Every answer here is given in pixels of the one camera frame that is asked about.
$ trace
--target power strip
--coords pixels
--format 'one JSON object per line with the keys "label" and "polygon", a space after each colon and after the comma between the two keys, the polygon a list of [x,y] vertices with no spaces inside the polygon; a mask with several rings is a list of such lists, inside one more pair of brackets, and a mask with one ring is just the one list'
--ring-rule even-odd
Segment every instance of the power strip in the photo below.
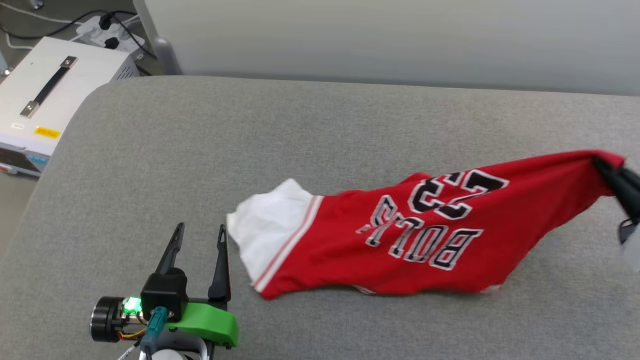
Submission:
{"label": "power strip", "polygon": [[[133,39],[129,36],[128,32],[126,32],[122,25],[111,24],[109,29],[101,29],[99,16],[94,16],[84,24],[80,25],[76,29],[76,33],[79,36],[78,40],[97,47],[107,47],[107,42],[109,42],[110,45],[113,45],[117,41],[115,50],[131,54],[131,57],[134,60],[140,60],[145,56],[142,49],[140,49],[136,42],[133,41]],[[133,36],[140,43],[140,45],[145,44],[145,39],[135,34],[133,34]]]}

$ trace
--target gray table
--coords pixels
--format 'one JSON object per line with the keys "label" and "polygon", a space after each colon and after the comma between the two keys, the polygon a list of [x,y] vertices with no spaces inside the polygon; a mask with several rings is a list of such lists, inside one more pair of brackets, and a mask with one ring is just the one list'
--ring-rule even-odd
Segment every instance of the gray table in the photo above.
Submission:
{"label": "gray table", "polygon": [[[71,121],[0,264],[1,357],[116,359],[126,344],[88,335],[96,301],[139,292],[180,221],[177,266],[188,293],[205,295],[224,214],[288,177],[336,193],[594,147],[640,169],[639,114],[640,99],[601,95],[192,77],[105,85]],[[217,359],[637,359],[640,275],[619,255],[622,218],[601,199],[491,295],[326,288],[268,302],[232,247],[240,346]]]}

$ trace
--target green led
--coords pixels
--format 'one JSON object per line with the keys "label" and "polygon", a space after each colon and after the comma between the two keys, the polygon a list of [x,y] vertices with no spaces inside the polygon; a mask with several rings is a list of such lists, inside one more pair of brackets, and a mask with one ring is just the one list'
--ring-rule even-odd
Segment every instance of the green led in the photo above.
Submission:
{"label": "green led", "polygon": [[129,297],[124,300],[122,312],[127,315],[137,314],[142,311],[142,299],[139,297]]}

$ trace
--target red and white garment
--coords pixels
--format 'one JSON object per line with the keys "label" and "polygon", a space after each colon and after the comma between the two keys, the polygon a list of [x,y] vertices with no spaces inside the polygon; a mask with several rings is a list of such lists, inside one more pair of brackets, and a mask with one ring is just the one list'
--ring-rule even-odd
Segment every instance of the red and white garment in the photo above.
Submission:
{"label": "red and white garment", "polygon": [[502,284],[552,229],[609,189],[593,166],[624,159],[575,151],[397,185],[314,196],[288,179],[227,216],[252,286],[265,298],[322,285],[407,295]]}

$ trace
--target green plastic part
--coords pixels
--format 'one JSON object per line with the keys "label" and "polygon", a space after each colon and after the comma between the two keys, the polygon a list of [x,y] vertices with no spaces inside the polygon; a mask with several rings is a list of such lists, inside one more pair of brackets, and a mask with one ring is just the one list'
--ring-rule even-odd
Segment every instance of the green plastic part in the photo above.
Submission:
{"label": "green plastic part", "polygon": [[236,316],[210,304],[189,302],[182,314],[182,320],[168,322],[166,326],[199,336],[217,346],[236,347],[238,344]]}

